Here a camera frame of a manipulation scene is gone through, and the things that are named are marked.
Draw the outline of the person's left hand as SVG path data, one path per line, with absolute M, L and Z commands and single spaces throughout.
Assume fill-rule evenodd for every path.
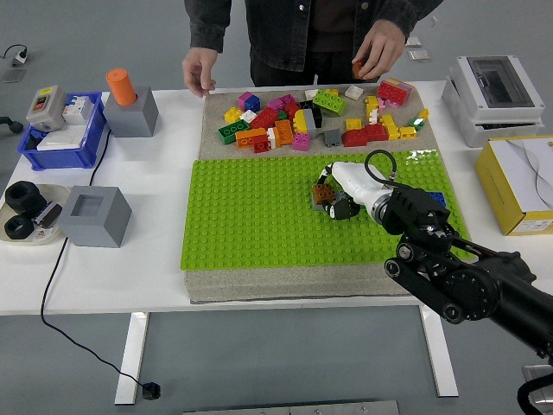
M 352 64 L 361 62 L 357 72 L 362 80 L 373 80 L 388 73 L 404 51 L 406 38 L 393 22 L 377 20 L 365 35 Z

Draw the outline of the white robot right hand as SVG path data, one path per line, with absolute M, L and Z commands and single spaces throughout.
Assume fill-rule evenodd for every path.
M 344 193 L 335 200 L 332 187 L 325 183 L 332 176 Z M 391 189 L 385 188 L 384 176 L 371 164 L 335 162 L 327 165 L 313 187 L 313 201 L 334 220 L 346 220 L 359 214 L 365 207 L 378 224 L 382 223 Z

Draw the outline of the person's right hand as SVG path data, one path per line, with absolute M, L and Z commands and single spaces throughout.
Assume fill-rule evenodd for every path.
M 215 89 L 212 69 L 218 52 L 210 48 L 190 48 L 181 66 L 188 90 L 199 98 L 205 98 Z

